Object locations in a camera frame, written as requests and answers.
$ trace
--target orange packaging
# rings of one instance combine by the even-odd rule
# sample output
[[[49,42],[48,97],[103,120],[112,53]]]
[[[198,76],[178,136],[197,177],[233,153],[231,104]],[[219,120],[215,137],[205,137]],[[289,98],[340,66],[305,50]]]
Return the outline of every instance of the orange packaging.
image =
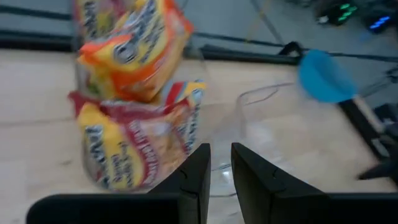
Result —
[[[94,67],[109,69],[115,98],[149,102],[171,78],[193,27],[172,0],[146,0],[123,19],[123,26],[80,53]]]

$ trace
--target black cable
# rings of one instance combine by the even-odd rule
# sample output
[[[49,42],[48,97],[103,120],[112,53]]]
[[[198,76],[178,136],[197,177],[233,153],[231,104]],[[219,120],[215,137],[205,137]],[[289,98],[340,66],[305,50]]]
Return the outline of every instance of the black cable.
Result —
[[[393,75],[395,72],[398,72],[398,65],[396,65],[394,68],[390,68],[389,70],[387,70],[386,74]]]
[[[212,169],[211,171],[223,170],[223,169],[229,168],[231,166],[232,166],[232,164],[223,164],[215,169]]]
[[[256,10],[257,14],[263,21],[263,23],[268,27],[269,31],[271,34],[274,36],[275,40],[279,44],[284,44],[284,41],[282,39],[282,36],[277,32],[276,28],[272,24],[272,22],[268,19],[268,17],[262,13],[260,6],[257,4],[256,0],[250,0],[251,4],[253,5],[254,9]]]
[[[210,195],[210,197],[213,197],[213,198],[226,198],[226,197],[234,197],[234,196],[237,196],[237,193],[231,193],[228,195]]]
[[[388,78],[381,78],[379,81],[363,88],[359,94],[365,98],[385,89],[391,84],[392,83],[388,80]]]

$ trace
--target wooden table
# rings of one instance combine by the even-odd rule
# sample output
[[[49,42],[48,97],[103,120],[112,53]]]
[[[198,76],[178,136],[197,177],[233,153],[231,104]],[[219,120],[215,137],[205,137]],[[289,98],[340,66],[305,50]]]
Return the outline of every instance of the wooden table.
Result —
[[[83,170],[81,136],[66,98],[76,87],[73,62],[72,54],[0,50],[0,223],[24,223],[29,207],[48,195],[103,192]],[[193,63],[197,62],[184,61],[179,74],[195,76]],[[294,82],[296,74],[295,67],[281,65],[206,62],[206,67],[213,87],[206,93],[202,110],[211,116],[201,121],[200,128],[206,131],[199,133],[200,139],[222,125],[239,94],[264,85]],[[335,140],[328,141],[329,150],[339,164],[332,162],[323,168],[332,170],[329,174],[333,167],[328,166],[339,169],[330,179],[309,182],[328,191],[395,191],[388,179],[355,180],[356,174],[376,160],[344,115],[333,106],[328,111],[333,116],[327,128],[336,131]],[[314,164],[325,154],[314,150],[291,155],[296,173],[319,175]],[[342,178],[337,173],[341,171],[346,173]],[[239,214],[236,197],[210,200],[209,223],[242,222]]]

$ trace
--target electronic device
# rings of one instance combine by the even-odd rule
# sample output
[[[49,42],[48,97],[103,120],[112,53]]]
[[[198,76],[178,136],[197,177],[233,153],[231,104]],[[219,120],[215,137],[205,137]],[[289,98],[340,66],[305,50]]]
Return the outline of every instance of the electronic device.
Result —
[[[351,1],[328,0],[320,1],[317,6],[317,20],[321,24],[344,24],[358,9]]]
[[[362,22],[374,34],[379,34],[394,23],[398,3],[393,0],[372,1],[361,8]]]
[[[210,192],[210,145],[202,144],[147,194],[54,195],[36,202],[27,224],[205,224]]]
[[[398,222],[397,193],[324,193],[240,143],[231,162],[245,224]]]

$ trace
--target blue light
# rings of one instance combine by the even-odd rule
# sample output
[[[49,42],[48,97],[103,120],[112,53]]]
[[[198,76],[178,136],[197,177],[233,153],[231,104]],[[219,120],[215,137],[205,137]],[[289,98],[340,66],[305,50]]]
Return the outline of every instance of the blue light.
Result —
[[[389,19],[390,19],[389,16],[385,16],[385,17],[380,18],[380,21],[387,21],[387,20],[389,20]]]

